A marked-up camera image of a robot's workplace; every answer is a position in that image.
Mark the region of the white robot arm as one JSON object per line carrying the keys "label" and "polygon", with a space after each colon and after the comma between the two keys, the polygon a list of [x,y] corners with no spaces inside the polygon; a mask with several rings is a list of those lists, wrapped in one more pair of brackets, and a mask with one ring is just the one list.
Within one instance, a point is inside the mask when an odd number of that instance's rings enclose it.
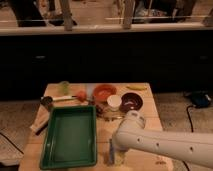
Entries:
{"label": "white robot arm", "polygon": [[135,149],[213,168],[213,134],[147,130],[145,124],[141,113],[128,111],[112,134],[112,156]]}

